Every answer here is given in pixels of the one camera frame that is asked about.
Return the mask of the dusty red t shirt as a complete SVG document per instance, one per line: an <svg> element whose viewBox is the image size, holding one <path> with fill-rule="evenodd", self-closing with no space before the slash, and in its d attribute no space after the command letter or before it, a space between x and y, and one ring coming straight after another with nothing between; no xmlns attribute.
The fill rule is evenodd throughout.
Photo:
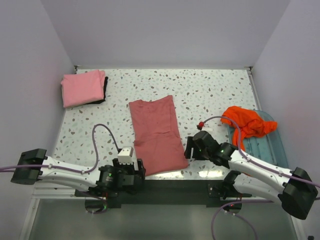
<svg viewBox="0 0 320 240"><path fill-rule="evenodd" d="M132 101L129 110L136 157L142 159L146 176L188 167L172 95L149 102Z"/></svg>

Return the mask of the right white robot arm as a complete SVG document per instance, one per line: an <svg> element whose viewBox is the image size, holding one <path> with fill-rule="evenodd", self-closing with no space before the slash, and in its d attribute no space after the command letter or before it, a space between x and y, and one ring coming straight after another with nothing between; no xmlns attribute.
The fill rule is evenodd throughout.
<svg viewBox="0 0 320 240"><path fill-rule="evenodd" d="M228 142L218 143L204 130L187 138L184 155L228 169L223 180L208 188L222 199L245 194L264 198L281 205L289 215L305 220L318 196L304 169L269 164Z"/></svg>

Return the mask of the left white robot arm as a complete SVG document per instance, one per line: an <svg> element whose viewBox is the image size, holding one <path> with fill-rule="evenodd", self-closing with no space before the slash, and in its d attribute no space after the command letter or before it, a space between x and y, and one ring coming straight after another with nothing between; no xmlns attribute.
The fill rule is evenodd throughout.
<svg viewBox="0 0 320 240"><path fill-rule="evenodd" d="M11 182L19 185L34 185L38 181L73 188L92 196L118 192L135 193L143 187L146 169L143 161L137 160L137 169L132 160L133 149L120 150L112 165L96 167L80 166L56 160L46 155L45 149L23 152L14 170Z"/></svg>

